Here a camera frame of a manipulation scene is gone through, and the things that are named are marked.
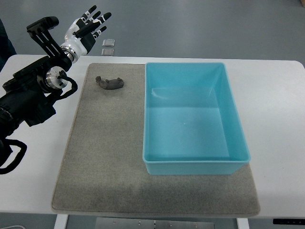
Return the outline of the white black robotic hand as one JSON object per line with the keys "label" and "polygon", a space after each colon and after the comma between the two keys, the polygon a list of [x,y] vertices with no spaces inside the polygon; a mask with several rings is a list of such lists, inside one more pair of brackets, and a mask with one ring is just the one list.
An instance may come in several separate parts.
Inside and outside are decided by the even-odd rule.
{"label": "white black robotic hand", "polygon": [[107,27],[103,24],[112,16],[110,12],[102,14],[92,6],[77,18],[67,30],[61,49],[70,53],[76,61],[80,56],[87,55],[96,43],[97,38]]}

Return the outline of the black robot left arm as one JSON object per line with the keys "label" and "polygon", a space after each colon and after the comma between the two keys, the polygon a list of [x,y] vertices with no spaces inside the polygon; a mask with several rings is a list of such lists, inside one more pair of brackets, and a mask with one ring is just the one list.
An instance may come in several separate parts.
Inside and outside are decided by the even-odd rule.
{"label": "black robot left arm", "polygon": [[27,145],[19,140],[8,139],[22,122],[28,126],[43,123],[56,111],[58,100],[65,99],[78,89],[77,83],[67,76],[72,61],[56,43],[49,30],[59,24],[55,16],[44,17],[29,26],[27,32],[46,52],[44,56],[24,67],[4,83],[5,95],[0,99],[0,164],[4,165],[17,146],[20,151],[6,167],[2,175],[13,171],[23,159]]}

